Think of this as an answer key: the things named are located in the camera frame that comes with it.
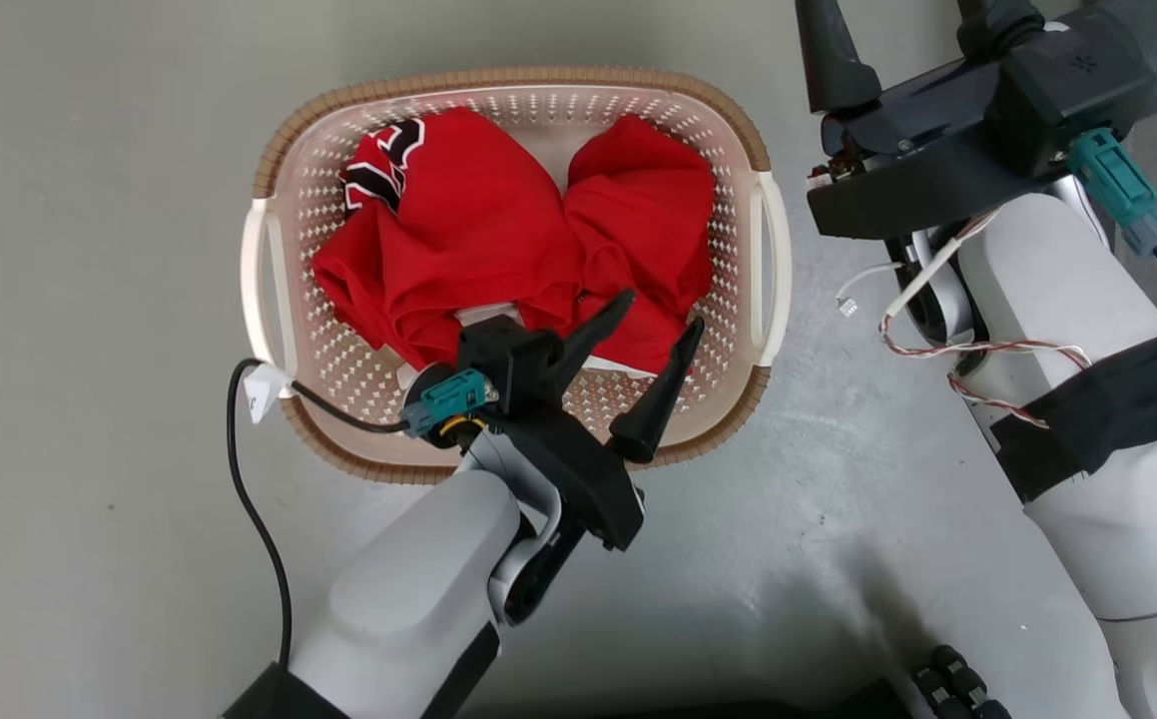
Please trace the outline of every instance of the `white handle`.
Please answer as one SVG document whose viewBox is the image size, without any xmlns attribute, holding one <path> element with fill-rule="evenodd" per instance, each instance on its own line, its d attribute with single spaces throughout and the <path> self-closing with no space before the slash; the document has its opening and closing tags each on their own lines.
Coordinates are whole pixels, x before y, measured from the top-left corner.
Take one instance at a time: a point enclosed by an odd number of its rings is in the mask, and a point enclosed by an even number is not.
<svg viewBox="0 0 1157 719">
<path fill-rule="evenodd" d="M 263 291 L 265 236 L 272 250 L 273 273 L 277 274 L 277 309 L 282 340 L 281 359 L 285 365 L 277 362 L 272 342 L 267 337 L 267 306 Z M 281 245 L 280 221 L 275 214 L 267 213 L 267 199 L 255 199 L 250 205 L 250 213 L 245 214 L 244 230 L 241 234 L 241 309 L 253 355 L 268 365 L 285 368 L 287 374 L 294 376 L 295 333 L 294 316 L 289 309 L 289 287 L 286 283 L 286 254 Z M 289 396 L 289 390 L 281 390 L 281 396 Z"/>
<path fill-rule="evenodd" d="M 760 347 L 760 367 L 774 365 L 782 350 L 782 338 L 787 337 L 787 322 L 791 317 L 791 225 L 787 219 L 787 207 L 782 204 L 782 190 L 774 182 L 774 173 L 756 173 L 757 184 L 752 188 L 752 318 L 757 324 L 753 333 L 756 346 Z M 764 233 L 760 232 L 760 213 L 768 225 L 768 245 L 774 259 L 774 300 L 767 328 L 764 320 Z"/>
</svg>

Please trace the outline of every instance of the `red garment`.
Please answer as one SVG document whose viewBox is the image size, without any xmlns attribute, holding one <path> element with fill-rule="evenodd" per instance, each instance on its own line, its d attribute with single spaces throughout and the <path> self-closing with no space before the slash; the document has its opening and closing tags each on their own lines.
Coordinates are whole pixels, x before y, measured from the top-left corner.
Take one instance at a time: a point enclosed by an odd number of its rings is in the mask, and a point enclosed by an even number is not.
<svg viewBox="0 0 1157 719">
<path fill-rule="evenodd" d="M 514 301 L 568 333 L 624 287 L 636 305 L 596 354 L 661 372 L 709 292 L 710 167 L 639 118 L 573 159 L 563 201 L 546 170 L 471 110 L 364 137 L 346 167 L 349 217 L 312 258 L 336 315 L 406 362 L 455 364 L 457 309 Z"/>
</svg>

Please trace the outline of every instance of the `teal connector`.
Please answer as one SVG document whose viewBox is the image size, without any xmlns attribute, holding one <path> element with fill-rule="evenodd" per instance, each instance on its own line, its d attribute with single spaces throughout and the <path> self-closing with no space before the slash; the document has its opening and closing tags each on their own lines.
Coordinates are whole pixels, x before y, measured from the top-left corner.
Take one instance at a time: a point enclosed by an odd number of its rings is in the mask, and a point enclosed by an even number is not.
<svg viewBox="0 0 1157 719">
<path fill-rule="evenodd" d="M 1140 256 L 1157 251 L 1157 190 L 1108 129 L 1076 140 L 1066 161 L 1093 200 L 1125 229 L 1125 241 Z"/>
<path fill-rule="evenodd" d="M 498 401 L 498 391 L 485 374 L 476 369 L 463 369 L 447 381 L 430 387 L 414 404 L 405 406 L 400 418 L 410 424 L 405 430 L 411 436 L 423 436 L 428 430 L 445 419 L 469 413 L 487 403 Z"/>
</svg>

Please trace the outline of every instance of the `brown woven rim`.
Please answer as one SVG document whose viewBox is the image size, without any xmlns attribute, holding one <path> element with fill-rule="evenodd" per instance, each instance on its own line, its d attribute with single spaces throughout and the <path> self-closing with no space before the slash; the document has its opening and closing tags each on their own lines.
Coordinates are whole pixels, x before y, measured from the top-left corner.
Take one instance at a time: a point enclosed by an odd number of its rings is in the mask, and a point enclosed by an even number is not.
<svg viewBox="0 0 1157 719">
<path fill-rule="evenodd" d="M 735 432 L 746 424 L 756 412 L 756 406 L 760 405 L 760 397 L 765 396 L 765 388 L 768 387 L 768 367 L 752 367 L 751 377 L 746 381 L 746 387 L 738 397 L 738 404 L 724 414 L 716 426 L 701 433 L 688 441 L 679 445 L 662 447 L 653 464 L 628 464 L 628 469 L 665 468 L 668 464 L 679 463 L 679 461 L 697 460 L 698 456 L 708 454 L 715 447 L 720 447 Z M 312 452 L 319 458 L 327 461 L 333 468 L 342 469 L 349 475 L 360 478 L 373 479 L 377 483 L 396 483 L 397 485 L 435 485 L 454 474 L 454 468 L 430 468 L 430 465 L 419 464 L 388 464 L 383 461 L 364 460 L 363 456 L 351 454 L 331 440 L 317 421 L 308 413 L 308 406 L 303 404 L 303 397 L 292 396 L 280 401 L 280 406 L 286 412 L 286 419 L 299 432 L 304 445 L 312 447 Z"/>
<path fill-rule="evenodd" d="M 535 65 L 533 67 L 467 69 L 467 72 L 436 73 L 428 74 L 428 76 L 386 79 L 386 81 L 360 83 L 341 88 L 341 90 L 326 91 L 290 115 L 290 118 L 286 119 L 285 124 L 278 129 L 272 141 L 267 142 L 263 159 L 258 161 L 258 169 L 255 171 L 253 196 L 258 199 L 273 196 L 280 166 L 286 160 L 290 146 L 294 146 L 295 140 L 299 140 L 305 129 L 332 111 L 374 100 L 408 97 L 430 94 L 430 91 L 481 90 L 487 87 L 518 85 L 611 85 L 678 91 L 680 95 L 701 101 L 720 113 L 725 123 L 729 123 L 729 126 L 737 133 L 738 140 L 742 141 L 743 149 L 746 151 L 746 160 L 750 161 L 753 170 L 767 171 L 769 169 L 768 149 L 765 147 L 765 141 L 760 139 L 760 132 L 756 131 L 751 118 L 747 118 L 746 112 L 738 108 L 737 102 L 700 79 L 663 69 Z M 670 447 L 662 447 L 650 468 L 664 468 L 668 464 L 678 463 L 678 461 L 695 460 L 723 445 L 738 428 L 746 424 L 746 419 L 760 404 L 760 397 L 765 395 L 765 388 L 768 387 L 768 367 L 752 367 L 751 377 L 747 379 L 746 387 L 743 388 L 742 396 L 738 397 L 738 403 L 734 404 L 728 414 L 724 414 L 724 419 L 721 419 L 716 426 L 710 427 L 700 436 Z M 303 405 L 302 397 L 286 397 L 280 403 L 289 424 L 295 428 L 295 432 L 299 432 L 299 436 L 303 438 L 305 445 L 312 447 L 312 452 L 322 456 L 322 460 L 326 460 L 334 468 L 342 469 L 349 475 L 374 479 L 378 483 L 435 485 L 454 472 L 454 468 L 388 464 L 382 463 L 382 461 L 364 460 L 362 456 L 342 449 L 325 432 L 322 432 L 322 428 L 317 427 L 317 423 Z M 641 468 L 641 465 L 633 465 L 633 469 L 636 468 Z"/>
</svg>

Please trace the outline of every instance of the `white tag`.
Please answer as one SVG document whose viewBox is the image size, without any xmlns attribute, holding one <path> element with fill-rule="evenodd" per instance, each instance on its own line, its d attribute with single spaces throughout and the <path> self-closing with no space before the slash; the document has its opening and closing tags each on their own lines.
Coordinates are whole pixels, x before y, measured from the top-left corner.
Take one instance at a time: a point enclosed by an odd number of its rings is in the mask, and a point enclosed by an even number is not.
<svg viewBox="0 0 1157 719">
<path fill-rule="evenodd" d="M 258 365 L 253 373 L 245 376 L 242 383 L 245 387 L 245 396 L 250 401 L 250 420 L 258 424 L 273 404 L 277 404 L 277 395 L 295 382 L 295 377 L 282 373 L 272 365 Z"/>
</svg>

